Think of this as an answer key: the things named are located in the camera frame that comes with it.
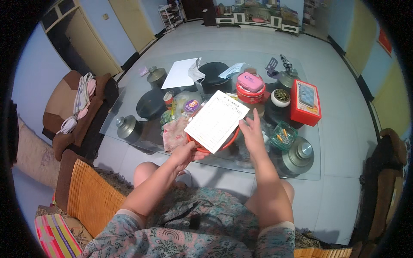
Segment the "glass coffee table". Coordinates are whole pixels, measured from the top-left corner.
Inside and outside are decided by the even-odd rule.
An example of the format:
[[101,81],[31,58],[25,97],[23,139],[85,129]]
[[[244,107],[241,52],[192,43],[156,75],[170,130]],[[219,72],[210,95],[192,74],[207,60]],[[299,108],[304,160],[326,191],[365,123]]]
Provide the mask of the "glass coffee table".
[[[168,73],[175,61],[198,58],[201,57],[202,63],[210,62],[222,62],[231,67],[235,63],[245,63],[241,72],[249,65],[254,67],[257,70],[257,74],[261,75],[266,85],[273,85],[277,82],[276,79],[269,77],[266,74],[265,67],[269,63],[270,59],[274,57],[278,60],[278,65],[275,68],[276,70],[282,71],[284,67],[280,60],[280,55],[262,53],[262,52],[253,52],[253,51],[236,51],[236,50],[220,50],[220,51],[196,51],[196,52],[186,52],[181,54],[171,54],[164,55],[154,58],[145,58],[145,55],[139,60],[143,66],[152,67],[156,66],[158,68],[165,68]],[[303,71],[303,68],[300,64],[300,61],[294,58],[287,57],[288,60],[293,64],[293,68],[298,71],[298,76],[301,80],[306,81],[306,76]],[[130,80],[128,85],[123,88],[122,92],[119,95],[119,98],[116,100],[113,108],[109,112],[100,133],[107,135],[109,137],[124,141],[118,137],[116,121],[120,117],[127,117],[133,115],[137,121],[144,121],[143,123],[143,132],[140,135],[139,140],[131,145],[143,149],[144,151],[158,152],[165,155],[168,155],[164,151],[163,140],[161,136],[161,124],[159,119],[152,121],[147,121],[144,118],[138,116],[136,111],[136,104],[139,99],[148,91],[152,89],[151,85],[146,81],[148,75],[141,77],[138,73],[134,75]],[[235,83],[237,75],[233,76],[232,79],[232,90],[235,91]],[[267,124],[269,130],[273,130],[271,125]],[[311,127],[304,125],[298,129],[298,135],[305,138],[311,145],[314,151],[314,162],[312,167],[305,173],[300,174],[295,177],[296,179],[303,180],[320,180],[321,172],[321,158],[320,158],[320,134],[318,131],[318,125]],[[281,153],[279,153],[273,147],[267,146],[267,150],[271,157],[271,160],[274,162],[275,166],[279,170],[280,177],[288,178],[288,176],[283,176],[282,168],[278,166]],[[236,170],[244,173],[255,173],[254,167],[249,160],[249,154],[245,147],[244,138],[240,131],[237,139],[234,143],[227,149],[215,153],[215,155],[210,155],[204,160],[196,161],[198,163],[226,168],[231,170]]]

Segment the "red box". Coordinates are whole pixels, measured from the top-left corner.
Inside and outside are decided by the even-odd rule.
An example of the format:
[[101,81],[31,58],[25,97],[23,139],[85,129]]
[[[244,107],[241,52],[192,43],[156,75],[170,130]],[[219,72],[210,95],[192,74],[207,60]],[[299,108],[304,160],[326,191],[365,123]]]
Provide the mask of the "red box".
[[[305,87],[306,95],[300,99],[300,89]],[[315,126],[321,119],[320,98],[318,97],[317,87],[303,82],[301,80],[294,80],[291,88],[291,120]]]

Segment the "knee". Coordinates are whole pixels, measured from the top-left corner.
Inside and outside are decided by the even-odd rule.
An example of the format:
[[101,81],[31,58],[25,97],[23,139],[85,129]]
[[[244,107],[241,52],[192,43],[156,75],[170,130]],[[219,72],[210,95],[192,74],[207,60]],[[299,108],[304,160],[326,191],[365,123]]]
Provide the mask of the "knee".
[[133,174],[133,185],[137,187],[143,181],[145,181],[148,177],[151,176],[155,170],[158,169],[158,165],[153,162],[142,162],[135,168],[135,172]]
[[141,164],[139,164],[139,165],[135,168],[135,174],[136,174],[136,173],[143,172],[143,171],[147,171],[147,170],[149,170],[149,171],[155,171],[155,170],[158,169],[158,167],[159,167],[159,166],[158,166],[157,164],[155,164],[155,163],[153,163],[153,162],[150,162],[150,161],[142,162]]
[[290,199],[290,202],[292,204],[292,201],[294,200],[294,193],[295,193],[294,187],[292,187],[292,185],[284,179],[281,179],[281,184],[284,187],[284,190],[286,191],[288,195],[288,199]]

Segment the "red poster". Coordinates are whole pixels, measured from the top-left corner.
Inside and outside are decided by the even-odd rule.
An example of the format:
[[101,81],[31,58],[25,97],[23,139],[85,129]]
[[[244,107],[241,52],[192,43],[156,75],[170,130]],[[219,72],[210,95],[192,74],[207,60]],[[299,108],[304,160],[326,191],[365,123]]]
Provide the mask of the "red poster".
[[379,39],[377,42],[385,49],[385,51],[391,56],[392,55],[392,44],[387,38],[384,30],[380,28]]

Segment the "floral dress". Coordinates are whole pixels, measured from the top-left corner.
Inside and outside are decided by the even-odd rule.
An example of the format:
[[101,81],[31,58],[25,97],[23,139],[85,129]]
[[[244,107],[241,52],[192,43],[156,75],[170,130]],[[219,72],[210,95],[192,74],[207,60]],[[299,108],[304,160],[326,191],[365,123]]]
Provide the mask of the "floral dress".
[[145,227],[120,210],[79,257],[294,257],[294,240],[291,222],[259,232],[256,216],[227,192],[173,189]]

